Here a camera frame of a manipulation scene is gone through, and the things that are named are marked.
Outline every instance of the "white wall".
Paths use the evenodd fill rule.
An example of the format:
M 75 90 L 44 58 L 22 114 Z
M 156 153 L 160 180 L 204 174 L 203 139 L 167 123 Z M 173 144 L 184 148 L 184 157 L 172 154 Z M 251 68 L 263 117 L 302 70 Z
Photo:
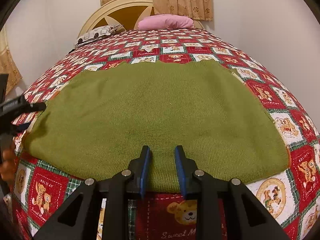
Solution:
M 8 97 L 21 94 L 76 42 L 100 0 L 21 0 L 6 23 L 12 58 L 23 79 Z
M 25 82 L 18 94 L 72 49 L 99 7 L 99 0 L 21 0 L 7 21 Z M 303 0 L 214 0 L 214 24 L 204 25 L 268 68 L 320 127 L 320 25 Z
M 205 27 L 270 70 L 320 129 L 320 24 L 303 0 L 214 0 Z

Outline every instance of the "cream headboard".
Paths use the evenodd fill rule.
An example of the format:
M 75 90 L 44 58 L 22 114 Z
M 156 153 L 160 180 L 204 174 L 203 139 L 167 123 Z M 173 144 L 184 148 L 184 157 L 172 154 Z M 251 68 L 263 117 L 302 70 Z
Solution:
M 119 31 L 137 29 L 139 21 L 154 14 L 153 0 L 111 0 L 90 16 L 78 37 L 108 24 L 122 24 L 124 27 Z M 200 21 L 193 22 L 196 28 L 204 28 Z

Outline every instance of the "red patterned bedspread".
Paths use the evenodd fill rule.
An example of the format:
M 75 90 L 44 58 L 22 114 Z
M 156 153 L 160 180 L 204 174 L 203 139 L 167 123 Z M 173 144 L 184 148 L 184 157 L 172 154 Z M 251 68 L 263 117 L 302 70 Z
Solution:
M 107 70 L 122 61 L 186 63 L 207 59 L 237 71 L 270 113 L 290 149 L 290 169 L 247 186 L 291 239 L 302 239 L 320 212 L 319 133 L 304 108 L 274 75 L 213 34 L 200 29 L 121 33 L 67 55 L 32 84 L 25 96 L 31 102 L 46 101 L 81 71 Z M 15 122 L 34 117 L 24 114 Z M 34 235 L 81 180 L 24 152 L 21 136 L 16 140 L 12 202 L 14 217 L 24 225 L 28 238 L 27 231 Z M 195 220 L 185 219 L 194 218 L 195 212 L 196 204 L 184 202 L 179 194 L 149 193 L 143 202 L 129 201 L 130 239 L 195 239 Z

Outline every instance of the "green plaid border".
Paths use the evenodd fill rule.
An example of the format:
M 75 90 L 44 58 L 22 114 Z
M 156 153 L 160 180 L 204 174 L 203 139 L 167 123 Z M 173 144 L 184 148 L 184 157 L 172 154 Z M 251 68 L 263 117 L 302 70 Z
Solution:
M 263 81 L 263 79 L 259 76 L 259 74 L 258 74 L 258 73 L 255 73 L 255 72 L 254 72 L 251 68 L 249 68 L 249 67 L 236 66 L 236 65 L 232 65 L 232 64 L 227 64 L 227 67 L 228 67 L 231 71 L 235 72 L 243 81 L 255 80 L 255 81 L 258 82 L 258 83 L 266 84 L 266 83 Z M 255 79 L 255 78 L 243 78 L 243 77 L 240 75 L 240 73 L 238 72 L 238 68 L 245 68 L 245 69 L 248 69 L 248 70 L 252 71 L 253 73 L 255 73 L 255 74 L 258 76 L 258 78 L 260 78 L 260 80 Z
M 65 177 L 68 177 L 69 174 L 68 173 L 65 173 L 63 171 L 60 171 L 58 170 L 57 168 L 55 168 L 54 166 L 50 165 L 49 163 L 45 162 L 45 161 L 42 161 L 42 160 L 38 160 L 37 162 L 37 166 L 40 167 L 40 168 L 43 168 L 47 171 L 51 171 L 55 174 L 58 174 L 58 175 L 61 175 L 61 176 L 65 176 Z
M 76 188 L 80 186 L 81 183 L 82 180 L 80 179 L 69 178 L 63 201 L 65 201 L 76 190 Z
M 137 212 L 137 201 L 128 200 L 128 231 L 129 231 L 129 240 L 136 239 L 136 212 Z
M 17 171 L 16 171 L 16 175 L 17 175 L 17 172 L 19 170 L 19 166 L 20 164 L 22 164 L 23 166 L 25 166 L 26 168 L 30 169 L 30 176 L 29 176 L 29 179 L 28 179 L 28 182 L 27 182 L 27 185 L 25 185 L 26 189 L 29 189 L 30 188 L 30 183 L 31 183 L 31 180 L 32 180 L 32 177 L 33 177 L 33 173 L 35 171 L 35 168 L 36 166 L 32 163 L 28 163 L 28 162 L 25 162 L 24 160 L 20 159 L 19 163 L 18 163 L 18 168 L 17 168 Z M 26 194 L 24 195 L 25 197 L 25 200 L 26 200 L 26 204 L 22 203 L 21 200 L 14 194 L 14 190 L 13 190 L 13 194 L 14 198 L 16 199 L 16 201 L 21 205 L 21 207 L 23 208 L 23 210 L 27 213 L 28 212 L 28 196 L 29 196 L 29 190 L 26 190 Z
M 118 60 L 118 59 L 132 58 L 133 51 L 121 52 L 121 53 L 118 53 L 118 54 L 123 54 L 123 53 L 124 53 L 124 54 L 129 53 L 129 55 L 128 55 L 128 56 L 121 56 L 121 57 L 114 57 L 114 56 L 117 55 L 117 54 L 110 55 L 110 56 L 108 57 L 108 61 Z
M 269 85 L 269 87 L 273 90 L 273 92 L 274 92 L 275 94 L 277 94 L 278 98 L 281 100 L 281 102 L 285 105 L 286 108 L 292 109 L 292 110 L 300 110 L 299 107 L 297 106 L 297 104 L 295 103 L 295 101 L 294 101 L 293 99 L 292 99 L 292 101 L 295 103 L 295 105 L 296 105 L 297 107 L 288 106 L 288 105 L 282 100 L 282 98 L 278 95 L 278 93 L 277 93 L 273 88 L 275 88 L 275 89 L 280 89 L 280 90 L 286 92 L 285 89 L 283 89 L 283 88 L 278 88 L 278 87 L 275 87 L 275 86 L 272 86 L 272 85 Z
M 40 226 L 34 222 L 31 217 L 28 216 L 28 225 L 29 225 L 29 231 L 31 233 L 31 227 L 30 226 L 33 226 L 36 230 L 39 230 L 40 229 Z
M 300 194 L 299 194 L 299 191 L 297 190 L 296 184 L 294 182 L 294 177 L 293 177 L 292 171 L 290 169 L 286 169 L 285 172 L 287 173 L 287 177 L 289 179 L 290 189 L 291 189 L 294 203 L 297 205 L 299 203 Z
M 286 221 L 284 221 L 280 226 L 282 228 L 286 228 L 288 225 L 290 225 L 299 215 L 299 205 L 296 205 L 293 214 L 287 218 Z
M 290 152 L 292 152 L 292 151 L 294 151 L 294 150 L 296 150 L 296 149 L 299 149 L 299 148 L 301 148 L 301 147 L 304 146 L 304 145 L 308 145 L 308 142 L 307 142 L 307 140 L 304 138 L 303 133 L 302 133 L 302 131 L 301 131 L 301 127 L 297 124 L 297 122 L 295 121 L 295 119 L 292 117 L 292 115 L 290 114 L 289 110 L 287 110 L 287 109 L 267 109 L 267 108 L 266 108 L 266 110 L 268 111 L 269 114 L 274 114 L 274 113 L 277 113 L 277 114 L 288 114 L 288 115 L 290 116 L 292 122 L 293 122 L 296 126 L 298 126 L 299 132 L 300 132 L 300 134 L 301 134 L 301 136 L 302 136 L 302 140 L 301 140 L 301 141 L 298 141 L 298 142 L 293 142 L 293 143 L 291 143 L 291 144 L 288 144 L 288 147 L 289 147 Z

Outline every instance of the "green knit sweater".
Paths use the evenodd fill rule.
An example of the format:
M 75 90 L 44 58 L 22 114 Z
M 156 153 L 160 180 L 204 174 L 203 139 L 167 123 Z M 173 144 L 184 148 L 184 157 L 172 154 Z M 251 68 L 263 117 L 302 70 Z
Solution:
M 149 190 L 178 192 L 174 147 L 218 179 L 285 170 L 288 152 L 260 101 L 213 60 L 84 71 L 48 102 L 24 146 L 74 176 L 110 178 L 152 150 Z

